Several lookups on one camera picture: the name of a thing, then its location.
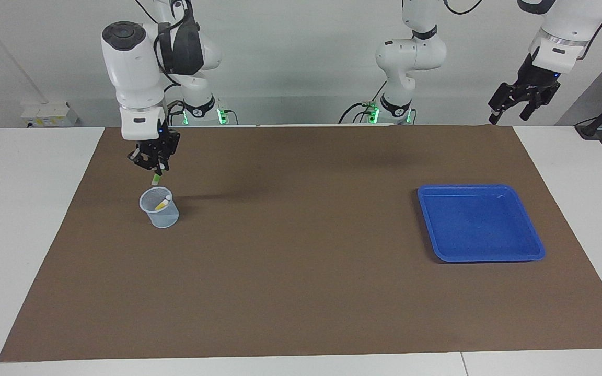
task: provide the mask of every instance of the blue plastic tray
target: blue plastic tray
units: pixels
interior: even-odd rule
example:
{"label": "blue plastic tray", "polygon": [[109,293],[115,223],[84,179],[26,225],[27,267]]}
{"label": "blue plastic tray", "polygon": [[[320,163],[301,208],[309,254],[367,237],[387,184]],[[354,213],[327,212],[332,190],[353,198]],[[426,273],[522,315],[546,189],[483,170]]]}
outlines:
{"label": "blue plastic tray", "polygon": [[508,185],[425,185],[418,197],[433,252],[447,262],[535,261],[545,249]]}

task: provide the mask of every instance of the brown mat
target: brown mat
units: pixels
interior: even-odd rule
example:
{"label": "brown mat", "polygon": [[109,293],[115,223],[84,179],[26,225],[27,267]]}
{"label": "brown mat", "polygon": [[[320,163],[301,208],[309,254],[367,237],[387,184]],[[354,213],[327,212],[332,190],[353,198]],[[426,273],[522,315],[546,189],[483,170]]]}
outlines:
{"label": "brown mat", "polygon": [[[602,283],[511,128],[203,128],[181,219],[107,129],[0,361],[602,348]],[[443,264],[415,190],[506,183],[547,257]]]}

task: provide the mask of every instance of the white table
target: white table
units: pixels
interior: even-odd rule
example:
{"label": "white table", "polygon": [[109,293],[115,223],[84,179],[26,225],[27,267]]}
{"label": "white table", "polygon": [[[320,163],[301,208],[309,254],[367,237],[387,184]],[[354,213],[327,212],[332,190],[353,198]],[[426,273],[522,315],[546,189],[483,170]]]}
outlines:
{"label": "white table", "polygon": [[[0,350],[102,131],[0,129]],[[516,133],[602,279],[602,145],[572,128]],[[0,363],[0,374],[578,376],[602,374],[602,349]]]}

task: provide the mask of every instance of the translucent cup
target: translucent cup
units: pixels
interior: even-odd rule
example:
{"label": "translucent cup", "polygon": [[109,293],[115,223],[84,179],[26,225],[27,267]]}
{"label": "translucent cup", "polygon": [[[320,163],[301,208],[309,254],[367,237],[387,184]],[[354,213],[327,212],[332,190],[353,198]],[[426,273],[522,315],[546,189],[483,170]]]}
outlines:
{"label": "translucent cup", "polygon": [[[170,198],[169,203],[161,209],[155,210],[167,198]],[[138,200],[138,206],[148,214],[156,228],[169,228],[178,220],[178,208],[173,202],[173,195],[164,186],[153,186],[150,190],[143,192],[141,199]]]}

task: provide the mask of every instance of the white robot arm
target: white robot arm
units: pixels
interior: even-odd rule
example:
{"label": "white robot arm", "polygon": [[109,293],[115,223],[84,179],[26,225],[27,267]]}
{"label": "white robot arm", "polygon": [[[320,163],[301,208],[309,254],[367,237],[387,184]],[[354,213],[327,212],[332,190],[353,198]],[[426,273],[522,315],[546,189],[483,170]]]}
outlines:
{"label": "white robot arm", "polygon": [[602,0],[517,0],[519,7],[544,15],[540,31],[528,48],[517,81],[502,83],[489,101],[496,124],[503,112],[528,102],[520,114],[524,121],[541,105],[549,104],[561,86],[557,78],[569,73],[602,23]]}
{"label": "white robot arm", "polygon": [[429,71],[445,62],[447,47],[435,22],[438,7],[440,0],[403,0],[403,23],[412,29],[412,38],[385,41],[378,47],[376,62],[387,75],[379,105],[385,122],[406,121],[415,90],[411,71]]}
{"label": "white robot arm", "polygon": [[139,25],[120,21],[102,32],[103,60],[120,104],[121,131],[135,140],[134,164],[161,175],[169,170],[180,134],[169,129],[162,76],[181,86],[183,110],[198,121],[220,121],[217,100],[200,71],[215,69],[222,59],[206,38],[189,0],[155,0],[163,22]]}

